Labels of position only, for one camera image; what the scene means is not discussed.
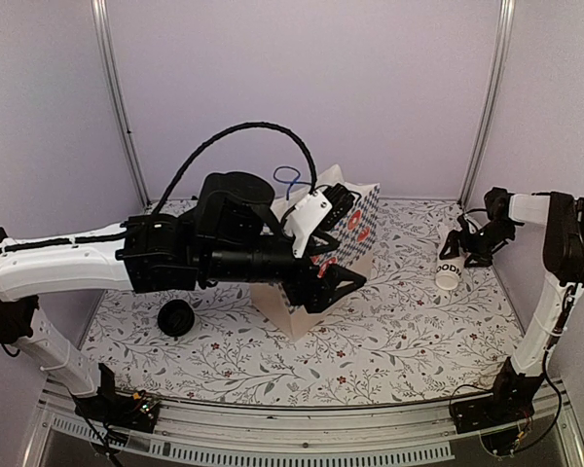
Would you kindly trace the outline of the checkered paper takeout bag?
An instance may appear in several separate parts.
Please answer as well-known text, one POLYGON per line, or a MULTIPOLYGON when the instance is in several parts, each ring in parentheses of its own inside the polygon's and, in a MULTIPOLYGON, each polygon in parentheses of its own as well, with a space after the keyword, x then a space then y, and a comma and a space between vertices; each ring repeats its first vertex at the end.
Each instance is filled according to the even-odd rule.
POLYGON ((376 239, 380 186, 345 180, 334 164, 305 186, 273 201, 296 266, 280 282, 250 285, 252 304, 297 341, 335 304, 366 284, 376 239))

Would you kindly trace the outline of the stack of black cup lids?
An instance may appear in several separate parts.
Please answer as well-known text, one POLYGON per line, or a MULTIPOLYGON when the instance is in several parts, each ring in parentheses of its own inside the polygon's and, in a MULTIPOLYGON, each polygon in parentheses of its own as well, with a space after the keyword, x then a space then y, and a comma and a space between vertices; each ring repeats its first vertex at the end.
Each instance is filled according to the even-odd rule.
POLYGON ((157 316, 159 329, 172 338, 186 335, 194 327, 195 321, 195 314, 191 306, 180 299, 166 303, 157 316))

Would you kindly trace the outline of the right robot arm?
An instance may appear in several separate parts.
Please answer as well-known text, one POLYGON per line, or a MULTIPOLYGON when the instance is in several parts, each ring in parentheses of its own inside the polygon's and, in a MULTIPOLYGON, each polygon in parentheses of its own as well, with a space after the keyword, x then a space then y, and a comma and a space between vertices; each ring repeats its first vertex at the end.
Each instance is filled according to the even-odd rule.
POLYGON ((442 232, 438 274, 457 280, 467 268, 486 268, 493 255, 516 237, 524 224, 544 227, 544 285, 522 342, 506 359, 483 404, 484 416, 503 424, 525 413, 546 376, 547 363, 584 292, 584 198, 560 192, 513 194, 494 187, 484 196, 488 222, 473 227, 466 217, 442 232))

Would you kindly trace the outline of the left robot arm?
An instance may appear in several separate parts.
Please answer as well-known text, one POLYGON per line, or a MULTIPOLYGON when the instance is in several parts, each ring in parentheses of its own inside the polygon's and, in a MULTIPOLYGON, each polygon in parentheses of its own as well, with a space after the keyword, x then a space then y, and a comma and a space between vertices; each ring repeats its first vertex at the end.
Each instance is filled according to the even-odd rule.
POLYGON ((196 205, 178 216, 156 206, 97 231, 36 240, 17 240, 0 228, 0 344, 35 358, 87 415, 115 422, 126 410, 144 412, 149 404, 143 393, 119 395, 113 372, 89 362, 55 329, 40 296, 276 283, 291 305, 319 313, 365 283, 350 269, 320 269, 313 262, 338 248, 330 230, 351 201, 343 186, 310 187, 276 216, 269 182, 242 171, 214 172, 205 177, 196 205))

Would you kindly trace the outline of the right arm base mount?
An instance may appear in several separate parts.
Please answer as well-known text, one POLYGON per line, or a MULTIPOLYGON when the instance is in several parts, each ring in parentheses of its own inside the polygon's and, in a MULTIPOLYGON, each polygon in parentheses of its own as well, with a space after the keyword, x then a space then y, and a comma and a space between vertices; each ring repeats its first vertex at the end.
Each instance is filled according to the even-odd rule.
POLYGON ((512 393, 495 395, 492 390, 483 390, 476 398, 458 400, 456 393, 464 387, 473 385, 459 386, 449 400, 449 414, 458 434, 495 428, 534 415, 532 401, 520 400, 512 393))

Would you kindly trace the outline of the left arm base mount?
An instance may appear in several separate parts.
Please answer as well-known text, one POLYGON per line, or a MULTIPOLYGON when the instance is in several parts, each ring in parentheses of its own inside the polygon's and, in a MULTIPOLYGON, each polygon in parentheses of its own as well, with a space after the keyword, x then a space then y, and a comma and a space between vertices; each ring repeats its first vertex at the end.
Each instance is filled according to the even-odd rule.
POLYGON ((97 394, 91 397, 72 397, 76 414, 104 426, 153 433, 158 421, 159 401, 138 391, 129 396, 97 394))

